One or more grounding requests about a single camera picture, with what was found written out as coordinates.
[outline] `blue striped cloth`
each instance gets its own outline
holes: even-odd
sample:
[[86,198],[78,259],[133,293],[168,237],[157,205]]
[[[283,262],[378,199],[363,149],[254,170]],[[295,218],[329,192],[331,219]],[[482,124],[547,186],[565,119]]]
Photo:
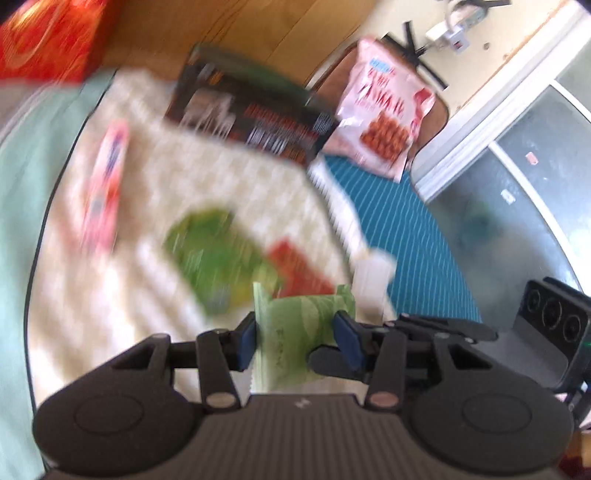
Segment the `blue striped cloth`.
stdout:
[[390,252],[398,261],[388,287],[396,311],[480,322],[462,273],[409,175],[405,173],[396,184],[342,157],[326,157],[326,162],[355,205],[369,245]]

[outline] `wall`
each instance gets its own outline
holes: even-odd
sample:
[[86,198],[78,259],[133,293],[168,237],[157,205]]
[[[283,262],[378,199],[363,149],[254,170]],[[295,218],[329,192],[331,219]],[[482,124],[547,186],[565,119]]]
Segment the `wall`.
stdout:
[[[513,0],[510,7],[492,8],[484,22],[468,32],[471,46],[461,55],[449,49],[428,51],[422,59],[450,85],[442,94],[450,113],[456,113],[562,3],[563,0]],[[404,38],[402,23],[411,20],[417,46],[421,46],[426,42],[425,33],[443,18],[444,2],[382,0],[359,32],[392,32]]]

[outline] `wooden panel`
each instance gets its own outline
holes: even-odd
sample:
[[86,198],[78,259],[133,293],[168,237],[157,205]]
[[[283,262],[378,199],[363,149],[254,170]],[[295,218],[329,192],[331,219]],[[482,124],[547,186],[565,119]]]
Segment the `wooden panel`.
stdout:
[[126,0],[103,64],[174,79],[211,41],[304,83],[365,20],[376,0]]

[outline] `green package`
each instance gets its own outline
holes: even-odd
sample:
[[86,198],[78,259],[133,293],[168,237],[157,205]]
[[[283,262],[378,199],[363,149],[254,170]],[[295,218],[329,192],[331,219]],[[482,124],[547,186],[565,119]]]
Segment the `green package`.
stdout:
[[252,303],[255,281],[270,293],[281,284],[273,265],[226,210],[187,215],[170,229],[164,248],[208,314]]
[[265,393],[322,378],[308,369],[308,354],[316,347],[334,345],[332,319],[339,310],[355,318],[350,287],[334,295],[273,300],[263,285],[254,284],[258,347],[252,389]]

